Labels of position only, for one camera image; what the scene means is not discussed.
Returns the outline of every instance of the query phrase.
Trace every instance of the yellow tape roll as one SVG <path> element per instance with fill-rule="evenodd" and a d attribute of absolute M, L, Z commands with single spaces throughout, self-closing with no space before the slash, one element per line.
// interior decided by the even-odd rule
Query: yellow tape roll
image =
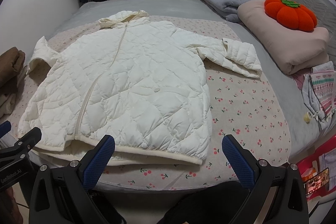
<path fill-rule="evenodd" d="M 311 115 L 311 113 L 308 111 L 308 112 L 304 115 L 303 119 L 304 119 L 304 121 L 305 121 L 306 123 L 309 123 L 310 120 L 312 119 L 312 115 Z"/>

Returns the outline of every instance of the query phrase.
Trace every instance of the smartphone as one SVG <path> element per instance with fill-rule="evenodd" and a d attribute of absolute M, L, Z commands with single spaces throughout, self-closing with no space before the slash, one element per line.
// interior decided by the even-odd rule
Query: smartphone
<path fill-rule="evenodd" d="M 325 168 L 322 172 L 318 173 L 316 176 L 304 182 L 304 187 L 306 189 L 306 195 L 309 195 L 316 190 L 320 189 L 329 182 L 329 168 Z"/>

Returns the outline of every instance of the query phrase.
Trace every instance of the pumpkin pillow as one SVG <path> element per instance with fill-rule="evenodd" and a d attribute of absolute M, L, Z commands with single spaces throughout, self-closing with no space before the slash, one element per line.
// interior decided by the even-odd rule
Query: pumpkin pillow
<path fill-rule="evenodd" d="M 265 13 L 281 25 L 304 32 L 314 30 L 315 14 L 302 4 L 290 0 L 265 0 Z"/>

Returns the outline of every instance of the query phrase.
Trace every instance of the metal screw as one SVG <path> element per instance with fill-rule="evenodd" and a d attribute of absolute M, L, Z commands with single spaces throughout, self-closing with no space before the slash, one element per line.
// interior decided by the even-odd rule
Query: metal screw
<path fill-rule="evenodd" d="M 263 167 L 267 166 L 267 161 L 266 160 L 260 160 L 259 164 Z"/>
<path fill-rule="evenodd" d="M 297 165 L 296 165 L 296 164 L 291 164 L 291 168 L 292 168 L 293 170 L 297 170 Z"/>
<path fill-rule="evenodd" d="M 41 171 L 46 171 L 47 168 L 48 168 L 48 166 L 46 166 L 46 165 L 42 165 L 42 166 L 40 167 L 40 170 L 41 170 Z"/>
<path fill-rule="evenodd" d="M 71 163 L 70 163 L 70 166 L 71 167 L 76 167 L 78 165 L 79 161 L 78 160 L 73 160 Z"/>

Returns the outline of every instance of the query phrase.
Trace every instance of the blue gripper pad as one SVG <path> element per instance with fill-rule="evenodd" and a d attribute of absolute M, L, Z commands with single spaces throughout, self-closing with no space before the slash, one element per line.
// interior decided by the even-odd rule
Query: blue gripper pad
<path fill-rule="evenodd" d="M 87 168 L 84 170 L 82 184 L 86 191 L 96 186 L 101 174 L 114 153 L 115 146 L 114 138 L 108 136 L 107 140 L 102 144 Z"/>
<path fill-rule="evenodd" d="M 5 136 L 10 130 L 12 126 L 9 121 L 5 121 L 2 124 L 0 124 L 0 138 Z"/>
<path fill-rule="evenodd" d="M 249 189 L 250 191 L 254 188 L 255 185 L 255 174 L 251 166 L 247 163 L 240 150 L 244 150 L 240 144 L 234 139 L 236 145 L 239 145 L 239 148 L 234 144 L 234 142 L 229 138 L 234 139 L 232 135 L 226 135 L 222 140 L 222 150 L 232 166 L 233 171 L 236 173 L 237 178 L 241 185 Z"/>

